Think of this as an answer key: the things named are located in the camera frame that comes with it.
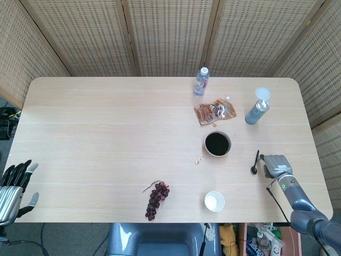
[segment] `white cup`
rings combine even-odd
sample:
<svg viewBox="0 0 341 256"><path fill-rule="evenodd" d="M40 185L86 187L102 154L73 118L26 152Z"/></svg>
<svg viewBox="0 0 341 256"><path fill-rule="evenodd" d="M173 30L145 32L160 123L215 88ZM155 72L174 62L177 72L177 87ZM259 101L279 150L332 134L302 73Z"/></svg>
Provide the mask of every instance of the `white cup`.
<svg viewBox="0 0 341 256"><path fill-rule="evenodd" d="M205 196L205 205L212 212L221 211L225 205L224 196L217 191L210 191Z"/></svg>

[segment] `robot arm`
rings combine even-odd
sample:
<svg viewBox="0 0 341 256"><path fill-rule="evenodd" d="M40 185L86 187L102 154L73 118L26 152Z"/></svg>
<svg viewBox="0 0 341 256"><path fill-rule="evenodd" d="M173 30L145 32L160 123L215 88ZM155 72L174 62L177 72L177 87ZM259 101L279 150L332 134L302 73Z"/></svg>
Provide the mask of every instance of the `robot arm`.
<svg viewBox="0 0 341 256"><path fill-rule="evenodd" d="M290 216L292 228L341 250L341 224L329 221L313 205L293 176L293 170L286 157L284 155L260 155L260 158L265 162L265 176L278 182L293 208Z"/></svg>

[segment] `woven screen panel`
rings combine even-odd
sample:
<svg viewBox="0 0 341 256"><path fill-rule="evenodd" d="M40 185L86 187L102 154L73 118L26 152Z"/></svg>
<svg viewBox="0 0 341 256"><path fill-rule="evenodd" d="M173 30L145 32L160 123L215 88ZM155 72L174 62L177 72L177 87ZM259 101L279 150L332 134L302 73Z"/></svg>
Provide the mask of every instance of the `woven screen panel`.
<svg viewBox="0 0 341 256"><path fill-rule="evenodd" d="M0 38L0 87L17 105L22 106L33 79L69 76L14 1L0 0Z"/></svg>
<svg viewBox="0 0 341 256"><path fill-rule="evenodd" d="M228 0L209 58L213 76L265 76L317 0Z"/></svg>
<svg viewBox="0 0 341 256"><path fill-rule="evenodd" d="M129 0L142 76L195 76L213 0Z"/></svg>
<svg viewBox="0 0 341 256"><path fill-rule="evenodd" d="M24 0L73 76L132 76L114 0Z"/></svg>
<svg viewBox="0 0 341 256"><path fill-rule="evenodd" d="M313 136L333 208L341 210L341 114L325 124Z"/></svg>
<svg viewBox="0 0 341 256"><path fill-rule="evenodd" d="M341 106L341 1L333 1L276 76L298 82L310 123Z"/></svg>

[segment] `spray can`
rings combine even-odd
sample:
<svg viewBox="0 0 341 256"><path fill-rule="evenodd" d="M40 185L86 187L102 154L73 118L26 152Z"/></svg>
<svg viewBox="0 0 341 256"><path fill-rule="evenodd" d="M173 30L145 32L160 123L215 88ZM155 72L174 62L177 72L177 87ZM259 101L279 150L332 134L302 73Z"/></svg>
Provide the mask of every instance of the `spray can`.
<svg viewBox="0 0 341 256"><path fill-rule="evenodd" d="M257 121L267 112L270 108L269 102L267 101L270 96L270 90L265 87L259 87L256 90L258 97L257 102L254 104L252 109L245 116L245 122L248 124L255 124Z"/></svg>

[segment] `yellow toy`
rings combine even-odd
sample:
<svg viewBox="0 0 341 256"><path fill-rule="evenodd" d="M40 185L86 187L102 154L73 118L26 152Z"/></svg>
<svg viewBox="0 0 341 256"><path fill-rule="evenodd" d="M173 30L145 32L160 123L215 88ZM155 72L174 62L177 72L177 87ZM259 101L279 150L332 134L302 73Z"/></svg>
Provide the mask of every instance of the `yellow toy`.
<svg viewBox="0 0 341 256"><path fill-rule="evenodd" d="M223 226L219 226L220 242L223 247L223 252L226 256L238 256L239 249L236 244L236 234L233 231L233 225L225 223Z"/></svg>

